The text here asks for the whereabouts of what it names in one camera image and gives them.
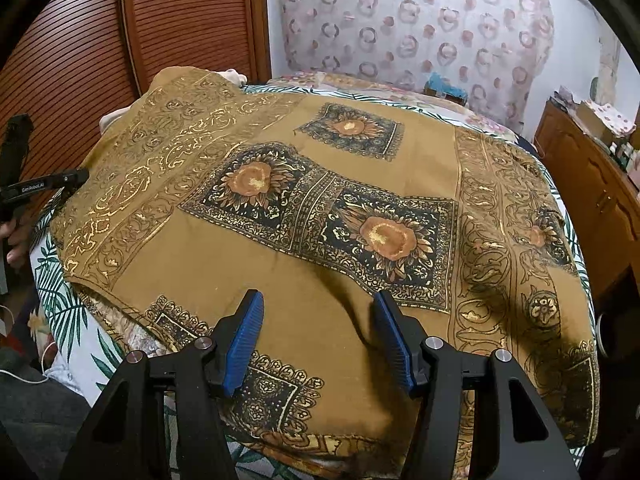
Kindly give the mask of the person's left hand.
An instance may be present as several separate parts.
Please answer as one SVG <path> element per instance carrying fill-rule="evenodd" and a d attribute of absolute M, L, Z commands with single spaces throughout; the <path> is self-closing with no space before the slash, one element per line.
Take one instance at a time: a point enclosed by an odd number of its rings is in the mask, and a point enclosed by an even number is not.
<path fill-rule="evenodd" d="M 34 217 L 29 212 L 25 212 L 20 218 L 3 222 L 1 225 L 1 243 L 8 244 L 4 260 L 15 270 L 20 270 L 28 260 L 34 225 Z"/>

